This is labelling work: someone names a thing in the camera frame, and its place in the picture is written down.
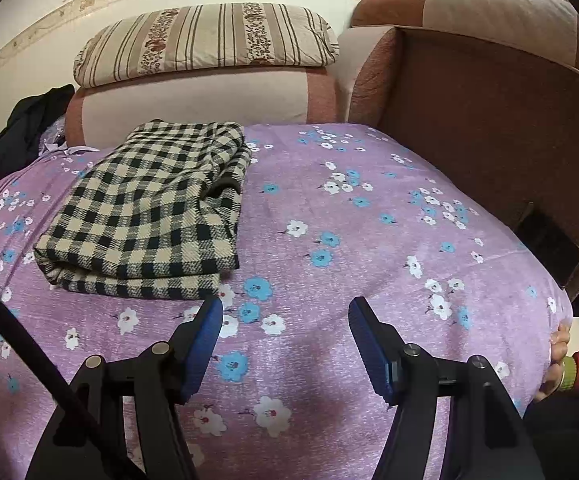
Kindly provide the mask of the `person's right hand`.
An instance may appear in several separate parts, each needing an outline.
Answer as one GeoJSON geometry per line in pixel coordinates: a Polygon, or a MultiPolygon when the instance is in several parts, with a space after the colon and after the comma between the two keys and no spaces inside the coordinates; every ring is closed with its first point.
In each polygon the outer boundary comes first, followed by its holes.
{"type": "Polygon", "coordinates": [[[570,341],[570,325],[559,323],[559,327],[550,337],[550,365],[545,372],[542,384],[533,397],[536,402],[541,402],[559,388],[563,380],[564,360],[567,356],[570,341]]]}

